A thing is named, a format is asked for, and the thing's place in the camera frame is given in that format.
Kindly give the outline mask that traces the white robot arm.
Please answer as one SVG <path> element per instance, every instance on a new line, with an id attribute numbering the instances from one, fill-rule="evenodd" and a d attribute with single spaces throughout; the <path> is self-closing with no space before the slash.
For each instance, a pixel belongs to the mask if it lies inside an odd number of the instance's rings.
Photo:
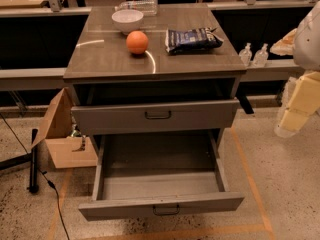
<path id="1" fill-rule="evenodd" d="M 272 45 L 276 55 L 292 55 L 294 63 L 305 70 L 295 82 L 275 133 L 288 138 L 298 133 L 320 108 L 320 1 L 298 27 Z"/>

